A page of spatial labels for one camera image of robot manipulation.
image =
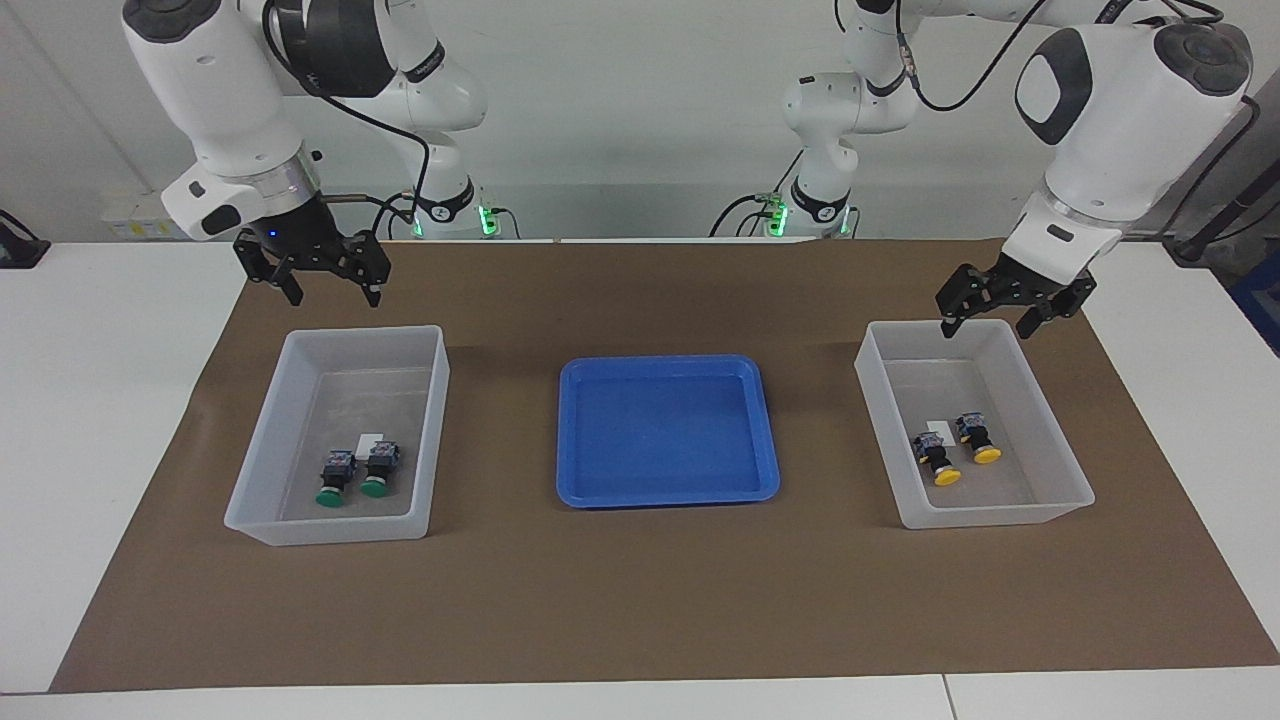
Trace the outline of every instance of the white table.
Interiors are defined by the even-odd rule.
[[[1280,479],[1263,452],[1280,360],[1208,273],[1158,247],[1123,246],[1094,272],[1087,314],[1275,639]],[[0,692],[47,689],[241,283],[225,245],[61,245],[35,272],[0,274]],[[36,694],[0,698],[0,719],[1252,719],[1277,707],[1280,669],[1226,669]]]

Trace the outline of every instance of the brown paper mat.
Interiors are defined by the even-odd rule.
[[[851,369],[995,243],[396,246],[380,310],[244,290],[54,682],[650,680],[1271,665],[1277,655],[1083,319],[1027,343],[1097,493],[1047,525],[901,529]],[[271,548],[223,511],[288,331],[434,323],[453,368],[430,536]],[[782,491],[573,511],[557,379],[744,352]]]

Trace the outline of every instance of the electrical outlet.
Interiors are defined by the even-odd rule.
[[[191,240],[178,223],[169,217],[164,204],[155,195],[143,196],[131,217],[131,229],[142,229],[143,240]]]
[[[111,200],[102,211],[102,222],[111,229],[111,234],[120,240],[146,240],[146,229],[133,220],[137,209],[137,200]]]

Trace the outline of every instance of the plastic tray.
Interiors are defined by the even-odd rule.
[[[905,527],[1044,523],[1093,505],[1009,323],[969,320],[952,340],[937,322],[870,323],[855,366]],[[972,411],[986,415],[1005,456],[978,465],[968,448],[948,447],[964,477],[936,487],[915,461],[911,438],[931,421]]]
[[[760,502],[778,482],[750,359],[595,357],[564,366],[556,488],[567,505]]]
[[[224,521],[266,544],[421,538],[426,534],[449,361],[438,327],[289,333]],[[316,501],[330,450],[362,433],[401,447],[387,497],[347,486],[343,506]]]

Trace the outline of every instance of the white wall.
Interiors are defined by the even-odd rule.
[[[0,3],[13,8],[147,183],[163,187],[187,168],[189,146],[124,44],[118,0]],[[1265,79],[1280,65],[1274,0],[1219,4],[1249,32]],[[489,119],[461,133],[460,142],[475,177],[520,211],[526,236],[705,233],[726,201],[772,187],[797,149],[780,110],[787,83],[845,68],[826,0],[436,0],[433,20],[449,53],[490,91]],[[1010,29],[972,19],[927,24],[916,42],[925,90],[938,100],[961,94]],[[964,110],[922,113],[905,132],[855,140],[863,154],[855,191],[865,210],[863,236],[1007,231],[1050,158],[1011,100],[1020,59],[1047,32],[1030,28]],[[407,184],[372,135],[351,132],[351,120],[314,100],[291,99],[288,106],[310,143],[326,152],[326,188]],[[29,145],[32,133],[70,133],[12,127],[10,104],[4,108],[6,158],[12,146]],[[97,182],[91,178],[128,184],[127,168],[110,159],[105,142],[63,150],[65,167],[44,168],[49,177],[41,181],[49,190]],[[13,176],[6,169],[0,178],[0,201],[36,217]],[[63,240],[105,237],[82,223],[41,218],[63,231]]]

